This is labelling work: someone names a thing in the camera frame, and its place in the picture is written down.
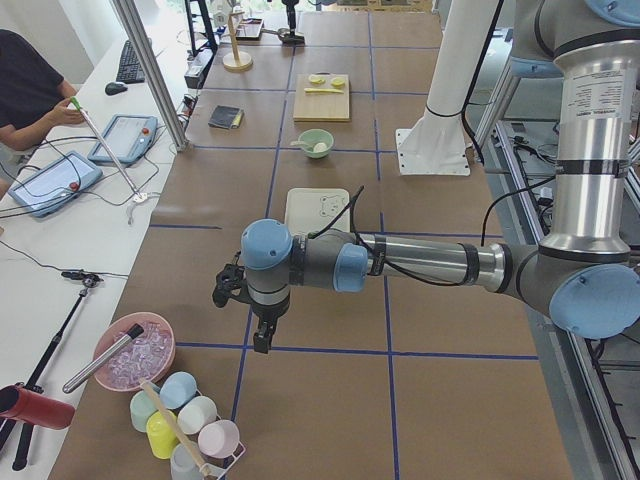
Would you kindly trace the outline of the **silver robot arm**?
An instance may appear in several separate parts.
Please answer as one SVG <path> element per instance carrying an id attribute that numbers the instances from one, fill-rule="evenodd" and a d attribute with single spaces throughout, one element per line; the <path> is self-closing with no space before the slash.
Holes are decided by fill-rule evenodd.
<path id="1" fill-rule="evenodd" d="M 511 64 L 519 76 L 563 79 L 552 225 L 534 246 L 470 245 L 365 235 L 327 225 L 293 235 L 273 219 L 250 224 L 212 299 L 258 318 L 254 349 L 270 350 L 294 286 L 362 290 L 403 275 L 439 287 L 480 285 L 516 298 L 559 328 L 609 338 L 639 316 L 639 277 L 619 234 L 630 170 L 631 104 L 639 71 L 635 1 L 520 1 Z"/>

